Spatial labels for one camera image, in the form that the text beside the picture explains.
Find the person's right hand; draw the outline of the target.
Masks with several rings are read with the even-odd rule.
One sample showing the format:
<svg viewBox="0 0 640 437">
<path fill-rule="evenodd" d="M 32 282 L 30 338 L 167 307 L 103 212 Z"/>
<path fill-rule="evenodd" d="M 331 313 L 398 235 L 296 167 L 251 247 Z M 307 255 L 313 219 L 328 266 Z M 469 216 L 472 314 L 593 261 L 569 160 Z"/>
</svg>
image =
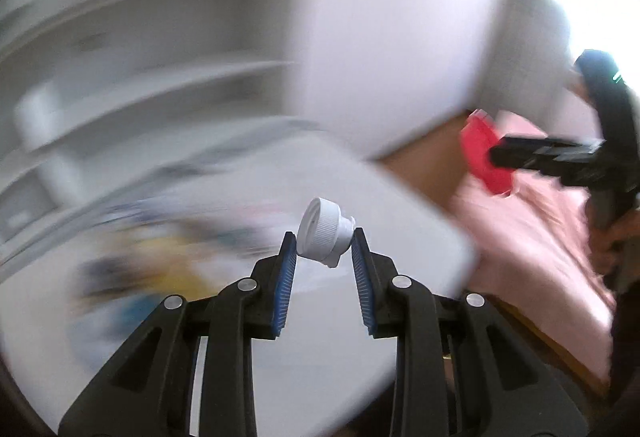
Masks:
<svg viewBox="0 0 640 437">
<path fill-rule="evenodd" d="M 600 124 L 603 140 L 593 153 L 600 175 L 587 204 L 590 245 L 597 272 L 620 293 L 639 278 L 638 100 L 613 76 L 577 75 L 572 90 Z"/>
</svg>

